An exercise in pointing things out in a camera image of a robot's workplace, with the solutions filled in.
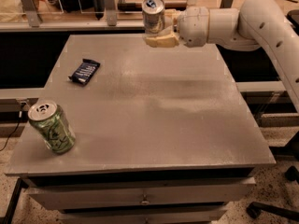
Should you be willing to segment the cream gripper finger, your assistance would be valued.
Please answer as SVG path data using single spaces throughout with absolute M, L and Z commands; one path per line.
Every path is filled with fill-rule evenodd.
M 179 39 L 174 33 L 157 36 L 145 35 L 143 39 L 152 48 L 173 48 L 179 45 Z
M 178 16 L 180 15 L 179 10 L 166 9 L 164 11 L 164 24 L 166 27 L 176 26 L 178 24 Z

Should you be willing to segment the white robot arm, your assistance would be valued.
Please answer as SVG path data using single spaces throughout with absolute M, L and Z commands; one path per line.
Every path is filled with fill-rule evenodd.
M 245 0 L 240 9 L 189 6 L 166 9 L 163 0 L 142 3 L 145 43 L 153 48 L 220 45 L 229 50 L 261 48 L 299 111 L 299 36 L 274 0 Z

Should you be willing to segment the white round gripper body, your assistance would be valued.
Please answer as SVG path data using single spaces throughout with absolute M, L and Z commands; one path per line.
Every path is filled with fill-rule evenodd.
M 203 47 L 207 42 L 208 23 L 206 7 L 188 7 L 177 18 L 177 31 L 187 47 Z

